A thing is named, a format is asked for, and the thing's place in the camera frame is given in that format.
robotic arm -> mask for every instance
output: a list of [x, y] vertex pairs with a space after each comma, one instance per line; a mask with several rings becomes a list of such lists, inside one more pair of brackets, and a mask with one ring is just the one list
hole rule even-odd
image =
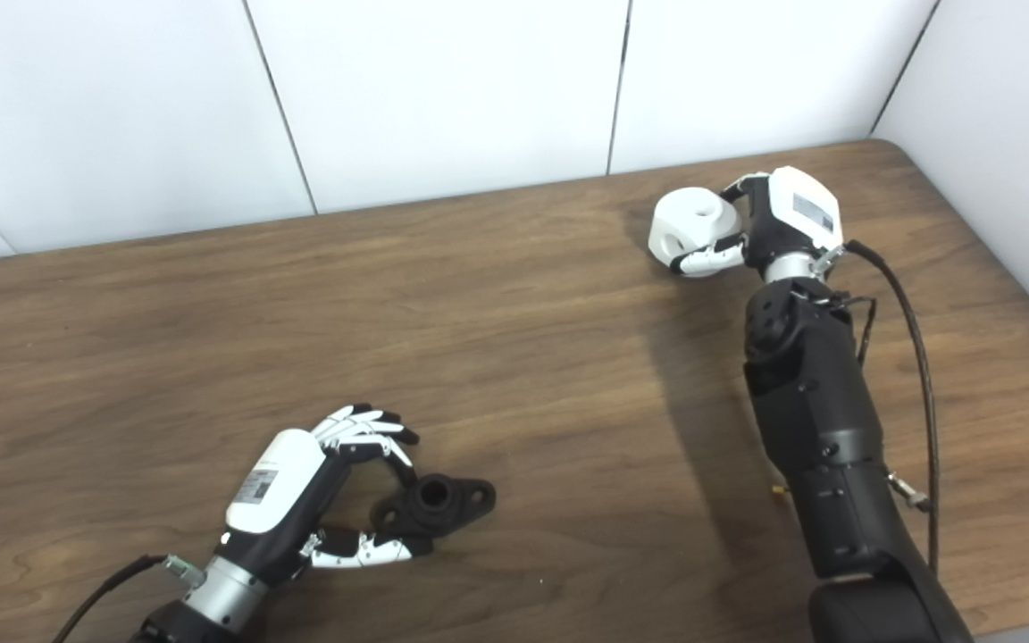
[[[437, 473], [418, 478], [399, 443], [418, 443], [418, 436], [397, 416], [366, 403], [343, 407], [311, 431], [279, 432], [228, 505], [209, 565], [201, 570], [176, 557], [165, 559], [166, 569], [189, 591], [148, 615], [132, 640], [240, 642], [264, 596], [307, 567], [343, 569], [422, 557], [432, 552], [433, 538], [494, 508], [494, 488], [484, 480]], [[381, 457], [403, 493], [372, 510], [376, 532], [319, 526], [351, 465]]]
[[[733, 207], [744, 197], [747, 226]], [[743, 263], [765, 280], [746, 309], [744, 376], [813, 570], [828, 580], [809, 600], [816, 642], [971, 643], [891, 492], [919, 508], [934, 499], [887, 469], [846, 295], [824, 282], [846, 252], [837, 197], [792, 167], [719, 195], [682, 188], [659, 201], [649, 249], [686, 277]]]

wood grain surface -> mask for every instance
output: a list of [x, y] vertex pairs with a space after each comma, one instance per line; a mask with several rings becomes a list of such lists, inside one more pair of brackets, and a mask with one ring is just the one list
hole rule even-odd
[[[814, 579], [741, 380], [755, 274], [677, 281], [654, 202], [791, 164], [920, 314], [943, 428], [943, 577], [972, 630], [1029, 623], [1029, 297], [902, 152], [861, 142], [0, 260], [0, 640], [48, 640], [142, 552], [204, 563], [278, 430], [354, 400], [400, 413], [421, 472], [498, 507], [405, 565], [277, 592], [258, 638], [809, 640]], [[882, 278], [866, 376], [923, 488], [914, 354]], [[329, 522], [395, 492], [358, 469]], [[925, 521], [903, 515], [923, 542]], [[73, 640], [126, 640], [179, 595], [106, 596]]]

black arm segment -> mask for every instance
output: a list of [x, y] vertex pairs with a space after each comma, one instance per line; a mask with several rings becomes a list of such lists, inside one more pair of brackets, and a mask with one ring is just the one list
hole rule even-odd
[[832, 296], [809, 278], [764, 286], [748, 301], [744, 366], [813, 570], [832, 579], [809, 602], [816, 642], [971, 643], [899, 517], [852, 318]]

robot finger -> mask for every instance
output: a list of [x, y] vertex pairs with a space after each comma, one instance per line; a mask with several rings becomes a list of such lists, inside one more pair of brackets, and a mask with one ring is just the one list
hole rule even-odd
[[417, 444], [420, 443], [420, 436], [415, 431], [404, 427], [399, 423], [387, 423], [383, 419], [372, 420], [370, 423], [363, 423], [368, 428], [368, 432], [375, 434], [392, 436], [397, 442]]
[[376, 534], [347, 529], [322, 529], [320, 543], [311, 553], [315, 569], [354, 569], [388, 565], [423, 557], [432, 550], [428, 538], [392, 538], [376, 541]]
[[404, 489], [417, 480], [416, 466], [412, 463], [411, 457], [407, 457], [396, 440], [389, 436], [377, 434], [346, 436], [342, 442], [331, 444], [331, 448], [351, 464], [367, 463], [377, 457], [383, 457]]
[[767, 178], [768, 176], [769, 176], [768, 172], [753, 172], [750, 174], [746, 174], [742, 176], [742, 178], [735, 180], [735, 182], [728, 184], [728, 186], [723, 188], [723, 190], [721, 190], [718, 195], [720, 197], [720, 199], [728, 201], [728, 203], [733, 203], [733, 201], [739, 200], [741, 197], [746, 194], [746, 187], [744, 187], [744, 180]]
[[321, 423], [317, 424], [311, 432], [317, 438], [318, 442], [323, 443], [330, 436], [343, 434], [343, 432], [358, 426], [360, 423], [366, 423], [368, 420], [379, 420], [383, 417], [399, 419], [395, 413], [377, 410], [376, 408], [371, 408], [370, 403], [359, 403], [359, 405], [346, 406], [332, 413], [332, 415], [327, 416]]
[[726, 267], [735, 267], [744, 263], [741, 254], [743, 245], [734, 245], [723, 249], [711, 247], [703, 251], [693, 251], [678, 256], [670, 263], [671, 272], [684, 274], [686, 277], [709, 276]]

